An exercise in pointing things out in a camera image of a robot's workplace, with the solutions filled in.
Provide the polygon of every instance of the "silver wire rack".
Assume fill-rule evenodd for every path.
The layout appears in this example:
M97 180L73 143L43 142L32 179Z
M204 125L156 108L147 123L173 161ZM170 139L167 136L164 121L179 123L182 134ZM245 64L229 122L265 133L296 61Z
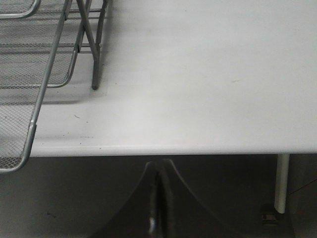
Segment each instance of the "silver wire rack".
M94 59L92 88L98 88L107 0L94 9L99 13L96 40L89 23L91 4L92 0L0 2L0 173L15 171L27 161L45 90L69 82L85 33Z

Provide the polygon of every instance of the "white tabletop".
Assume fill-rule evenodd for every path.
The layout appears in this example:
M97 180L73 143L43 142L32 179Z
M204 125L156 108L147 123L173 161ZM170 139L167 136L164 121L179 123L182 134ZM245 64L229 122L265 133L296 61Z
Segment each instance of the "white tabletop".
M317 152L317 1L122 0L31 156Z

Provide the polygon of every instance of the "metal rod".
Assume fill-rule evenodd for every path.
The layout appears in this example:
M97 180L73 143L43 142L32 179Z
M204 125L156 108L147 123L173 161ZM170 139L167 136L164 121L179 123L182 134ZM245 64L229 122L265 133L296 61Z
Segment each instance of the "metal rod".
M92 88L94 90L97 90L100 85L100 47L101 47L100 44L101 44L101 38L103 33L104 18L106 14L107 4L108 4L108 1L104 0L102 10L99 15L98 26L97 26L96 48L98 51L98 60L94 62L94 72L93 72L94 76L93 76L93 84L92 84Z
M77 0L77 4L78 4L78 8L80 11L80 15L83 19L83 24L84 24L84 28L85 28L85 32L87 35L87 39L93 54L93 59L94 59L94 69L93 69L93 83L92 83L92 88L94 90L96 90L98 87L98 81L99 81L99 51L97 50L96 44L95 44L95 40L94 40L94 36L93 36L93 32L91 30L90 27L90 23L89 23L89 19L88 19L88 15L86 12L86 9L84 7L84 2L83 0Z
M89 13L98 13L100 11L101 11L101 9L99 9L99 8L93 8L93 9L89 10ZM70 10L70 13L79 13L79 10L72 9L72 10Z
M74 45L75 44L62 43L62 44L59 44L58 47L59 48L66 48L66 47L73 48ZM48 47L52 47L52 44L47 44L47 43L42 43L42 44L24 44L24 45L21 45L21 44L3 44L3 45L1 45L0 44L0 47L2 47L2 48L18 48L18 47L21 47L21 48L34 48L34 47L37 47L37 48L40 48L40 47L48 48Z
M87 48L87 47L90 47L90 45L87 43L84 43L84 44L81 44L81 47Z
M71 77L73 76L73 73L74 73L74 68L75 68L77 56L78 56L78 52L77 52L77 50L74 50L73 51L73 55L71 57L70 65L69 65L69 68L68 68L67 76L65 77L67 79L61 84L48 84L48 88L60 88L60 87L63 87L67 83L70 82L70 79L71 79Z
M0 19L20 19L32 16L40 7L42 0L34 0L31 7L22 13L4 13L0 14Z
M280 214L285 213L289 156L280 154L277 157L274 208Z
M18 170L20 167L22 167L25 164L25 162L27 161L27 159L30 156L31 148L32 148L32 144L33 144L33 139L34 139L34 134L35 134L35 130L36 130L36 122L37 122L37 119L38 119L38 116L40 113L41 105L42 105L43 98L44 98L45 91L46 91L46 86L48 84L50 74L52 71L52 66L53 66L56 51L58 48L58 43L59 43L59 40L61 38L62 30L63 30L64 24L65 24L65 15L66 15L66 9L67 9L68 2L69 2L69 0L65 0L62 14L60 15L59 22L58 22L58 25L56 28L56 33L55 33L55 37L53 40L52 50L50 53L49 60L47 62L46 71L45 71L45 74L43 77L42 84L41 84L40 89L39 89L39 94L38 94L38 97L37 97L37 100L36 100L36 103L34 106L34 112L33 112L33 115L32 115L31 121L30 121L27 138L26 138L26 141L24 144L23 154L21 156L21 163L18 167L11 169L11 170L6 170L6 172Z
M85 7L86 7L87 11L90 10L91 3L92 3L92 0L86 1L86 6ZM80 52L81 46L83 44L84 33L85 33L84 22L83 22L83 20L81 20L80 26L79 26L79 30L78 30L78 34L77 34L76 43L75 43L75 48L76 48L76 50L78 52Z
M81 17L78 16L78 17L75 17L75 16L71 16L69 15L70 17L67 18L67 20L80 20ZM90 20L96 20L96 19L99 19L98 16L90 16L89 17ZM59 20L58 17L47 17L47 18L28 18L28 21L52 21L52 20Z
M68 19L68 15L69 15L72 3L73 3L73 0L68 1L68 5L65 10L65 21Z

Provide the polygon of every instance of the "white metal leg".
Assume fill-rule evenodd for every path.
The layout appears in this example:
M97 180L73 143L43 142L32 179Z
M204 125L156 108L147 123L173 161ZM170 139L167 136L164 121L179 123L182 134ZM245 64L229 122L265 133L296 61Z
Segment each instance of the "white metal leg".
M280 214L285 213L289 154L280 154L277 157L275 202L274 208Z

